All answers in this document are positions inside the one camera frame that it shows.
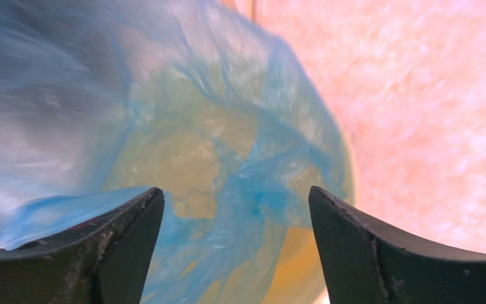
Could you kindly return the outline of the blue plastic trash bag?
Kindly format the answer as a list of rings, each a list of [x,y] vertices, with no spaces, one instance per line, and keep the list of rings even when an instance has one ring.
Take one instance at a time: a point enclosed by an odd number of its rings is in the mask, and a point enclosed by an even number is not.
[[[313,303],[309,189],[348,166],[291,48],[216,1],[0,1],[0,249],[156,186],[143,303]]]

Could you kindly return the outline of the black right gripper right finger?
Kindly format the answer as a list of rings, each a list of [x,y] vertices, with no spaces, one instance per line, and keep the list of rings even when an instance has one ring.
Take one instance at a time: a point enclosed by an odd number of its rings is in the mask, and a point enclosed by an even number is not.
[[[486,253],[416,236],[317,186],[308,201],[332,303],[486,303]]]

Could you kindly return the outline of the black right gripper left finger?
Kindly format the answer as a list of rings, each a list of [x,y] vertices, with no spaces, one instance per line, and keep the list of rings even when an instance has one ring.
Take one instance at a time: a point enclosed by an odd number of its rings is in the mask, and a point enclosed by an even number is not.
[[[154,187],[63,232],[0,250],[0,303],[139,303],[164,206]]]

